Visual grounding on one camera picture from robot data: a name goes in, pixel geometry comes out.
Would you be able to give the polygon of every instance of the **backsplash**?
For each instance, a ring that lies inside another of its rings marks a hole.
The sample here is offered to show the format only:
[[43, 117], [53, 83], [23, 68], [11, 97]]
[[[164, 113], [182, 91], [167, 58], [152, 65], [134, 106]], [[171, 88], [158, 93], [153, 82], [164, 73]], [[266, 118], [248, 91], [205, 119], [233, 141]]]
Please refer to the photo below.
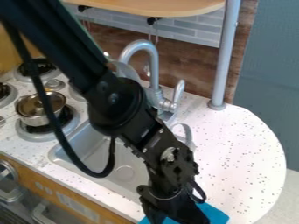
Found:
[[[66, 3], [66, 7], [77, 18], [85, 21], [134, 32], [150, 33], [147, 17], [95, 8], [79, 12], [78, 6], [70, 3]], [[153, 25], [152, 40], [155, 41], [156, 30], [158, 30], [159, 37], [219, 47], [223, 18], [224, 8], [193, 17], [164, 17]]]

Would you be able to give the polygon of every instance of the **faucet handle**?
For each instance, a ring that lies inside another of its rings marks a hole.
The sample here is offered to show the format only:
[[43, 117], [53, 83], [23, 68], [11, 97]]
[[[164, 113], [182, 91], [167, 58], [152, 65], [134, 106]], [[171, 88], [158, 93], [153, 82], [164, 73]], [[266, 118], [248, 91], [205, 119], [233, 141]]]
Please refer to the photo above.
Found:
[[170, 111], [171, 113], [175, 114], [177, 111], [178, 102], [182, 98], [183, 92], [184, 92], [184, 80], [180, 80], [173, 91], [172, 100], [170, 101], [166, 98], [163, 99], [161, 104], [162, 110]]
[[180, 80], [173, 91], [172, 103], [178, 104], [179, 100], [182, 98], [183, 92], [184, 92], [184, 80]]

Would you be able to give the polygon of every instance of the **wooden shelf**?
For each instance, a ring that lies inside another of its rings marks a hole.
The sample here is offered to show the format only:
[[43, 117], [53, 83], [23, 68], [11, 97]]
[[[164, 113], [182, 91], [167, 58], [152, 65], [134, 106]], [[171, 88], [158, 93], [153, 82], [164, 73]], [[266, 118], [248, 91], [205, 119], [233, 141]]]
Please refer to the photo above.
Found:
[[145, 17], [189, 17], [222, 8], [225, 0], [63, 0]]

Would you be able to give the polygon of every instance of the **black cable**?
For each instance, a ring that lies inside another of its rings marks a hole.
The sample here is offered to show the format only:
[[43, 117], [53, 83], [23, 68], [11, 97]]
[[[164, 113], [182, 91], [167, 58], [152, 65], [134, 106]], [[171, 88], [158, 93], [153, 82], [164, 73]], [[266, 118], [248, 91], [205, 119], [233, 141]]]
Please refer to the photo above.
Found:
[[190, 195], [191, 199], [194, 200], [195, 202], [199, 203], [199, 204], [202, 204], [202, 203], [205, 203], [206, 201], [206, 195], [205, 195], [205, 192], [204, 190], [198, 185], [198, 183], [195, 182], [194, 179], [192, 179], [189, 184], [192, 186], [192, 188], [194, 188], [198, 193], [199, 195], [202, 197], [202, 199], [198, 198], [197, 196], [195, 196], [193, 194], [193, 192], [188, 192], [188, 194]]
[[5, 30], [8, 32], [11, 41], [14, 46], [17, 48], [17, 51], [22, 59], [22, 61], [28, 66], [29, 74], [31, 75], [31, 79], [34, 87], [37, 90], [38, 97], [43, 103], [43, 107], [45, 109], [45, 114], [49, 119], [50, 125], [54, 131], [55, 136], [59, 140], [62, 148], [65, 150], [67, 156], [71, 159], [71, 161], [84, 173], [94, 178], [105, 178], [115, 166], [115, 139], [111, 137], [111, 142], [109, 146], [109, 157], [108, 162], [104, 170], [100, 173], [91, 171], [76, 155], [72, 146], [67, 141], [65, 134], [63, 133], [59, 121], [52, 110], [52, 105], [48, 99], [47, 94], [45, 93], [45, 89], [43, 83], [38, 75], [38, 67], [33, 62], [31, 55], [29, 54], [24, 41], [21, 39], [21, 36], [14, 27], [12, 27], [7, 21], [2, 20], [3, 26]]

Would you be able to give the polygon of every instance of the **metal pole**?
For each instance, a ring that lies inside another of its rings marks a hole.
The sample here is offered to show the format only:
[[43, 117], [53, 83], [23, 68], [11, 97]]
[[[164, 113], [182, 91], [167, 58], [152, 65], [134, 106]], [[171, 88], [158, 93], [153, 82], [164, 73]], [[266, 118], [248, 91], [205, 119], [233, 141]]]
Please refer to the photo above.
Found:
[[211, 109], [222, 110], [226, 107], [224, 103], [226, 79], [233, 51], [234, 34], [238, 25], [240, 2], [241, 0], [226, 0], [216, 78], [212, 99], [208, 103]]

